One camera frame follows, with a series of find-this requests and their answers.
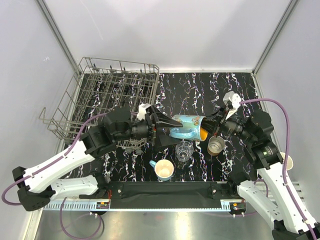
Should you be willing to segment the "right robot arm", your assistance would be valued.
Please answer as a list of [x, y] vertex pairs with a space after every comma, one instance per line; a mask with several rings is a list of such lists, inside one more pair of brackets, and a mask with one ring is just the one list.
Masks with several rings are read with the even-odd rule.
[[238, 173], [229, 178], [226, 192], [229, 197], [243, 198], [268, 223], [275, 240], [318, 240], [320, 224], [307, 210], [289, 179], [285, 160], [272, 142], [274, 130], [270, 115], [254, 111], [245, 121], [227, 118], [228, 110], [206, 116], [201, 126], [214, 136], [224, 134], [241, 139], [244, 154], [253, 169], [271, 191], [271, 201], [255, 186], [257, 177]]

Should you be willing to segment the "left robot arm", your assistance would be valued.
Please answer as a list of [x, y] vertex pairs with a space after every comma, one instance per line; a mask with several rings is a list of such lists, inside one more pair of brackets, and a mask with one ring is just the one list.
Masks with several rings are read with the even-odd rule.
[[132, 119], [128, 106], [115, 107], [108, 113], [93, 116], [101, 119], [87, 131], [82, 125], [73, 143], [45, 162], [31, 167], [16, 167], [12, 175], [18, 186], [19, 205], [28, 211], [45, 207], [50, 201], [64, 198], [102, 199], [110, 189], [100, 173], [63, 179], [71, 170], [90, 163], [112, 151], [119, 142], [146, 139], [157, 147], [168, 147], [180, 141], [163, 133], [163, 129], [181, 128], [182, 123], [166, 116], [153, 105], [145, 104], [143, 116]]

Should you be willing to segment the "blue butterfly mug orange inside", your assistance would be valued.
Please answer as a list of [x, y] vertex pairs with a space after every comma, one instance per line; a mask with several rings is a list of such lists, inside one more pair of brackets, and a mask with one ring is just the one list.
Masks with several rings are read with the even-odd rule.
[[202, 128], [202, 121], [206, 119], [205, 116], [176, 114], [172, 119], [182, 124], [182, 127], [170, 129], [169, 135], [172, 138], [198, 142], [207, 139], [208, 132]]

